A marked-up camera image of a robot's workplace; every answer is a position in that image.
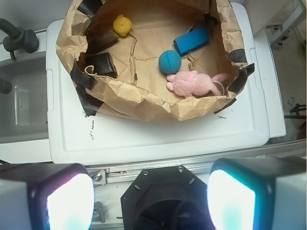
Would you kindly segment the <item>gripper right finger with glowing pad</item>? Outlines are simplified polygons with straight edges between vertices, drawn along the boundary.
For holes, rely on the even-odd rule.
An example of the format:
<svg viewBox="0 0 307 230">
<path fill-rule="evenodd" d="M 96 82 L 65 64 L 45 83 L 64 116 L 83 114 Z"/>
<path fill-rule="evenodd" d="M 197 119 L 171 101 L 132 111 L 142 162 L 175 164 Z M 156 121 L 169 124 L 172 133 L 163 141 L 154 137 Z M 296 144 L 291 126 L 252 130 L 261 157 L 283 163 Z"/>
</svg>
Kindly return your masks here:
<svg viewBox="0 0 307 230">
<path fill-rule="evenodd" d="M 209 175 L 207 201 L 217 230 L 305 230 L 307 160 L 220 158 Z"/>
</svg>

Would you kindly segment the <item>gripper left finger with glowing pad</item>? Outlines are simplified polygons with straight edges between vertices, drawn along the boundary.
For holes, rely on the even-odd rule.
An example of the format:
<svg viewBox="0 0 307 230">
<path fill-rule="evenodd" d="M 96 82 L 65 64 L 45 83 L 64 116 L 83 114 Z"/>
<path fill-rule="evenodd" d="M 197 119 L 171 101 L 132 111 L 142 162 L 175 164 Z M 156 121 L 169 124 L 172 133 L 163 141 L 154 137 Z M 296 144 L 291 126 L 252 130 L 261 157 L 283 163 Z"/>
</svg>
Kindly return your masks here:
<svg viewBox="0 0 307 230">
<path fill-rule="evenodd" d="M 93 181 L 81 164 L 0 167 L 2 230 L 88 230 L 93 211 Z"/>
</svg>

